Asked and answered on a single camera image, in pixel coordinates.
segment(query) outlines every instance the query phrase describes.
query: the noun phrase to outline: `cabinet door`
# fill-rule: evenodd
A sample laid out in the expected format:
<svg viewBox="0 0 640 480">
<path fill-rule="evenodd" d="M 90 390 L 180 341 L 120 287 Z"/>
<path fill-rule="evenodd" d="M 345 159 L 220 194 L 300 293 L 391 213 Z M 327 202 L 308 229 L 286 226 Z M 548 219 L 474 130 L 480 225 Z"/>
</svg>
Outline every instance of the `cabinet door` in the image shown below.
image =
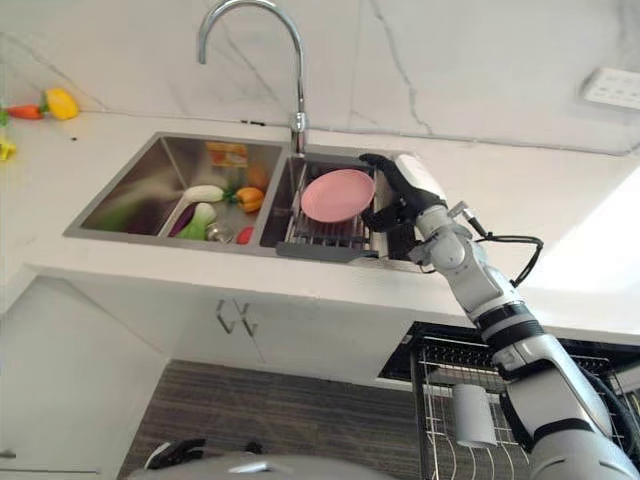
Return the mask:
<svg viewBox="0 0 640 480">
<path fill-rule="evenodd" d="M 251 304 L 255 340 L 267 368 L 373 384 L 411 326 L 407 313 L 322 300 Z"/>
<path fill-rule="evenodd" d="M 92 280 L 73 285 L 134 335 L 171 357 L 202 291 L 192 285 L 150 280 Z"/>
<path fill-rule="evenodd" d="M 0 469 L 115 478 L 165 359 L 62 280 L 37 279 L 1 329 L 0 450 L 16 458 Z"/>
<path fill-rule="evenodd" d="M 253 339 L 240 322 L 231 297 L 200 295 L 174 350 L 174 357 L 194 362 L 250 367 L 260 363 Z"/>
</svg>

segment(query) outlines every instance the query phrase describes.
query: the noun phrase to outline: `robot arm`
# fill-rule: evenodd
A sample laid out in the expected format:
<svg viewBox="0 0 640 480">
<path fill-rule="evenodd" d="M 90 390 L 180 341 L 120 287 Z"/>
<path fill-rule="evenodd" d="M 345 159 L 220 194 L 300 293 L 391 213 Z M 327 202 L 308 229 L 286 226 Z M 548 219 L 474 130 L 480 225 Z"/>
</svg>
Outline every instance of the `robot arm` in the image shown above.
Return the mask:
<svg viewBox="0 0 640 480">
<path fill-rule="evenodd" d="M 493 353 L 508 382 L 501 397 L 505 416 L 523 448 L 532 452 L 533 480 L 640 479 L 629 458 L 611 440 L 606 405 L 558 340 L 544 332 L 515 287 L 487 263 L 484 249 L 455 222 L 462 213 L 483 232 L 473 214 L 447 208 L 442 189 L 420 160 L 395 161 L 365 154 L 360 159 L 381 170 L 396 201 L 363 214 L 376 231 L 400 223 L 416 226 L 425 241 L 409 257 L 442 274 L 467 317 Z"/>
</svg>

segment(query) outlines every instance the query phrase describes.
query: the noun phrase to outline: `dish rack basket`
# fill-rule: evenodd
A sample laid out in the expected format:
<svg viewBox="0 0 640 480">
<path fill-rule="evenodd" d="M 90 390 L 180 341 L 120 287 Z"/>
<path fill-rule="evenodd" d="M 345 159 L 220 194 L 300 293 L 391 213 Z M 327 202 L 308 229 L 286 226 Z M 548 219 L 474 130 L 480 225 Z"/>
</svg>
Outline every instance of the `dish rack basket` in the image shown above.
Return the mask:
<svg viewBox="0 0 640 480">
<path fill-rule="evenodd" d="M 499 396 L 506 384 L 492 366 L 487 346 L 436 336 L 424 340 L 410 354 L 421 480 L 527 480 L 528 455 L 514 438 L 500 407 Z M 613 391 L 623 391 L 609 359 L 578 355 L 572 358 Z M 456 444 L 452 401 L 456 384 L 479 385 L 487 391 L 497 447 L 473 449 Z M 621 394 L 619 399 L 632 413 L 640 432 L 637 398 Z M 616 413 L 609 413 L 612 440 L 625 450 L 620 420 Z M 640 458 L 632 460 L 636 466 L 640 464 Z"/>
<path fill-rule="evenodd" d="M 302 210 L 302 194 L 307 186 L 316 178 L 345 166 L 305 161 L 299 174 L 294 176 L 291 173 L 294 190 L 292 214 L 285 238 L 276 247 L 279 255 L 336 262 L 348 262 L 358 257 L 378 257 L 380 235 L 371 232 L 360 215 L 344 222 L 322 223 L 312 220 Z M 349 168 L 358 168 L 376 181 L 377 172 L 374 169 L 352 165 Z M 372 200 L 371 207 L 374 210 L 379 208 L 379 197 L 376 193 Z"/>
</svg>

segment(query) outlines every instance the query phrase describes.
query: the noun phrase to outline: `faucet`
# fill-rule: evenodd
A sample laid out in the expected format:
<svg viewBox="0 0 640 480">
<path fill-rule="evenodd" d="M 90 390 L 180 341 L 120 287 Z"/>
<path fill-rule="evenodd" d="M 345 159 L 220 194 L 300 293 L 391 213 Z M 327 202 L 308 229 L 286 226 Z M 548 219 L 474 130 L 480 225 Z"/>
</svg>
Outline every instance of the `faucet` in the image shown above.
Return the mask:
<svg viewBox="0 0 640 480">
<path fill-rule="evenodd" d="M 304 52 L 302 50 L 300 33 L 286 13 L 269 0 L 224 0 L 209 10 L 202 20 L 202 25 L 200 25 L 200 31 L 198 32 L 198 62 L 202 64 L 207 63 L 207 37 L 216 21 L 228 11 L 242 6 L 255 6 L 268 10 L 284 23 L 291 35 L 291 40 L 293 40 L 293 46 L 296 50 L 296 67 L 298 74 L 298 111 L 291 115 L 289 122 L 289 127 L 291 128 L 291 151 L 294 157 L 303 158 L 305 154 L 305 137 L 307 130 L 307 113 L 304 108 Z"/>
</svg>

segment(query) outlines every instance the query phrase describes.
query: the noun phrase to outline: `dark gray floor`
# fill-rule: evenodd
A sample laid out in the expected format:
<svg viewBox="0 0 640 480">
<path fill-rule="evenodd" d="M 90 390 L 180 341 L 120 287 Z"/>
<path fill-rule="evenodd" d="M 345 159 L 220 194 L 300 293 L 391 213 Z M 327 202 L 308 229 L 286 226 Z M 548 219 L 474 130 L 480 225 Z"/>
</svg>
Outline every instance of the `dark gray floor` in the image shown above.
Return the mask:
<svg viewBox="0 0 640 480">
<path fill-rule="evenodd" d="M 140 468 L 162 442 L 207 438 L 206 454 L 242 450 L 343 458 L 399 479 L 418 478 L 410 393 L 289 375 L 171 362 L 120 471 Z"/>
</svg>

